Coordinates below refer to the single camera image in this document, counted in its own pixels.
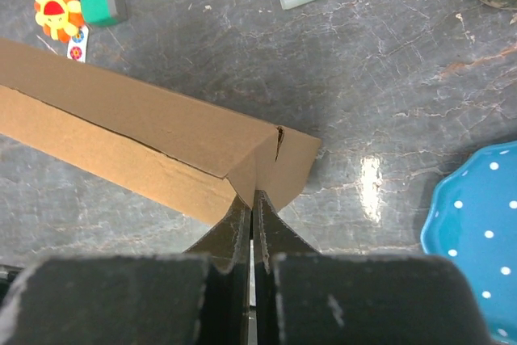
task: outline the gray marble table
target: gray marble table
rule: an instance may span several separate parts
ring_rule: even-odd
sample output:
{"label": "gray marble table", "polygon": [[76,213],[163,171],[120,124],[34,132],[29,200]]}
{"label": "gray marble table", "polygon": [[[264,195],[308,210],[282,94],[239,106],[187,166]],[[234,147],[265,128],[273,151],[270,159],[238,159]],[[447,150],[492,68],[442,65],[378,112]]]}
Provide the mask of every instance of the gray marble table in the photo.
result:
{"label": "gray marble table", "polygon": [[[0,0],[0,36],[65,55],[32,3]],[[323,140],[281,212],[322,252],[419,252],[437,182],[517,137],[517,23],[477,0],[128,4],[92,28],[88,62]],[[178,252],[208,230],[5,137],[0,191],[0,263]]]}

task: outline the blue plate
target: blue plate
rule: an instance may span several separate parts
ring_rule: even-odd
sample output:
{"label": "blue plate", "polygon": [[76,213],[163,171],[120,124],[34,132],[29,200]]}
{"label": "blue plate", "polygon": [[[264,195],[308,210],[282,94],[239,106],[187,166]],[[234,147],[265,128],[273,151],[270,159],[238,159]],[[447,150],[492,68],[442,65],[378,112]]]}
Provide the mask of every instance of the blue plate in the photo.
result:
{"label": "blue plate", "polygon": [[420,239],[465,274],[492,336],[517,345],[517,141],[480,149],[439,183]]}

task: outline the orange flower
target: orange flower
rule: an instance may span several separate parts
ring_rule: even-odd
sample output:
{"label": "orange flower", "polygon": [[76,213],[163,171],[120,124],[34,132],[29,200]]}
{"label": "orange flower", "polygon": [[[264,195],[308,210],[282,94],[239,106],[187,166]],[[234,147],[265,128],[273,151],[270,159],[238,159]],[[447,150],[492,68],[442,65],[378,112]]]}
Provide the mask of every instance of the orange flower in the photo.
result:
{"label": "orange flower", "polygon": [[78,0],[36,0],[36,23],[53,40],[67,43],[84,25]]}

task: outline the green eraser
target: green eraser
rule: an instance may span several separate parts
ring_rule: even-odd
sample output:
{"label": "green eraser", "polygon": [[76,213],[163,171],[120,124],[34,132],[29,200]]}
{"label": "green eraser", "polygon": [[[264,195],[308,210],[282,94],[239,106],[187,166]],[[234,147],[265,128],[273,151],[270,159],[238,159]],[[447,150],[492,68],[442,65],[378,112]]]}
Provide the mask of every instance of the green eraser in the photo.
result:
{"label": "green eraser", "polygon": [[82,17],[94,26],[112,26],[128,18],[125,0],[81,0]]}

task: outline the cardboard flap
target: cardboard flap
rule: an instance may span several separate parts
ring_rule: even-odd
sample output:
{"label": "cardboard flap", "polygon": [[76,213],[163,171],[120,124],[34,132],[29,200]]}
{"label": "cardboard flap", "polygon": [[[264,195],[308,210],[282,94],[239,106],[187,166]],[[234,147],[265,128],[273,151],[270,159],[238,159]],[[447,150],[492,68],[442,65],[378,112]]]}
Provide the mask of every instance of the cardboard flap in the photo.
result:
{"label": "cardboard flap", "polygon": [[24,44],[0,39],[0,49],[0,85],[218,178],[276,134],[264,121]]}
{"label": "cardboard flap", "polygon": [[319,139],[294,129],[280,129],[275,167],[269,181],[259,187],[267,192],[277,210],[289,204],[303,190],[321,144]]}
{"label": "cardboard flap", "polygon": [[8,137],[211,225],[225,215],[235,197],[228,179],[203,173],[4,86],[0,125]]}
{"label": "cardboard flap", "polygon": [[250,154],[228,173],[228,180],[233,189],[250,208],[253,208],[256,172],[255,158]]}

